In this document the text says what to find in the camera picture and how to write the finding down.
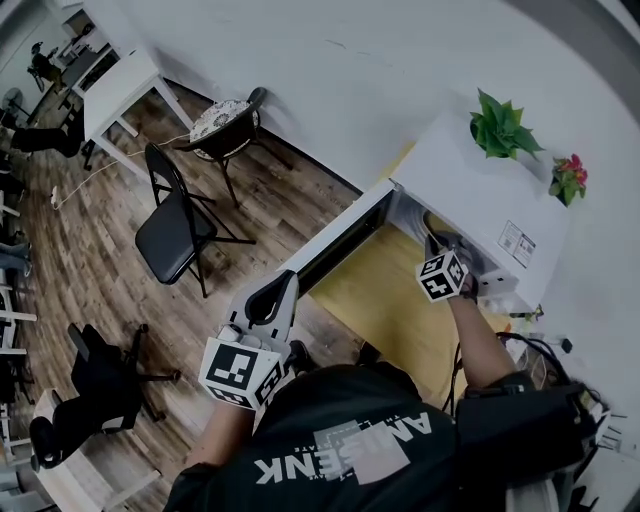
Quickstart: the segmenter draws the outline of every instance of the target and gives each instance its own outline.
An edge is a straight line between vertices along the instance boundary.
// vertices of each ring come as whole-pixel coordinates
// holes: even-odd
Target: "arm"
[[[204,432],[189,453],[185,468],[196,464],[222,466],[251,438],[255,412],[216,401]]]
[[[507,349],[472,300],[453,297],[449,299],[449,305],[458,329],[464,374],[470,386],[487,387],[518,371]]]

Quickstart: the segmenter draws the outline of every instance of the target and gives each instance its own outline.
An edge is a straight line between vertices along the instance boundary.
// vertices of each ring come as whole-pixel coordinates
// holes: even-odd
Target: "shoe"
[[[289,346],[291,347],[291,354],[284,363],[285,369],[291,367],[297,375],[300,372],[311,372],[319,368],[311,359],[305,344],[300,340],[293,340],[289,343]]]

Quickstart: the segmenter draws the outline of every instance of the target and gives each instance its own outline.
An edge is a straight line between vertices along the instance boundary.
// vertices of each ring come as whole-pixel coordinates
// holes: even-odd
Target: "green plant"
[[[536,158],[543,148],[531,135],[532,130],[520,126],[523,108],[514,110],[511,101],[500,104],[495,98],[478,89],[482,114],[471,112],[471,134],[476,144],[485,150],[487,158],[516,158],[521,149]]]
[[[562,204],[569,206],[577,193],[584,199],[587,193],[589,173],[582,167],[582,161],[576,154],[571,158],[554,158],[553,182],[549,194],[556,196]]]

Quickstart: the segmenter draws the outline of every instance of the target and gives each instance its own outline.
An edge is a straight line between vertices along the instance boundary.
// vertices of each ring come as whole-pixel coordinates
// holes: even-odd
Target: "person sitting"
[[[55,149],[66,158],[78,154],[80,145],[84,140],[84,112],[83,109],[76,114],[67,133],[62,128],[17,128],[5,127],[11,137],[11,148],[32,153]]]
[[[42,48],[42,42],[31,47],[31,66],[41,78],[52,82],[54,92],[60,94],[66,88],[62,81],[62,70],[49,62],[57,48],[51,50],[46,57],[40,53],[40,48]]]

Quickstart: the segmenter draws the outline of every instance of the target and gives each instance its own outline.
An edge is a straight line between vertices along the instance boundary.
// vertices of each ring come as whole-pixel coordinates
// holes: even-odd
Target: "wooden floor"
[[[195,119],[208,104],[176,88],[185,110]],[[62,113],[50,98],[42,106],[39,127],[58,126]],[[133,139],[118,125],[109,138],[127,153],[141,151],[147,141],[164,142],[185,133],[184,126],[155,94],[149,94],[125,116],[141,130]],[[182,461],[213,410],[213,401],[197,383],[200,358],[208,336],[217,332],[234,293],[245,283],[275,270],[323,226],[342,212],[356,194],[313,164],[277,143],[272,147],[294,164],[288,171],[259,147],[252,147],[230,164],[240,209],[232,206],[221,173],[193,154],[170,156],[192,191],[218,201],[216,212],[238,235],[254,238],[256,246],[210,245],[205,251],[208,291],[185,274],[169,287],[158,283],[138,253],[136,230],[154,207],[151,188],[120,165],[89,181],[59,211],[49,196],[54,185],[65,197],[89,173],[82,157],[65,159],[57,152],[16,157],[29,192],[19,205],[20,228],[33,244],[33,273],[19,282],[19,308],[36,313],[37,323],[23,323],[18,346],[29,352],[35,378],[34,397],[55,387],[63,398],[76,396],[70,381],[75,349],[67,336],[70,322],[93,324],[106,340],[126,348],[136,327],[148,323],[143,346],[145,371],[176,368],[178,383],[146,385],[147,396],[167,419],[152,424],[144,414],[132,433],[97,436],[85,449],[99,461],[116,486],[125,486],[150,466],[161,481],[126,502],[129,510],[160,510]],[[102,152],[93,158],[97,170],[111,159]],[[360,341],[319,308],[312,299],[299,301],[292,335],[310,347],[321,364],[353,361]],[[17,404],[28,435],[31,417],[25,402]]]

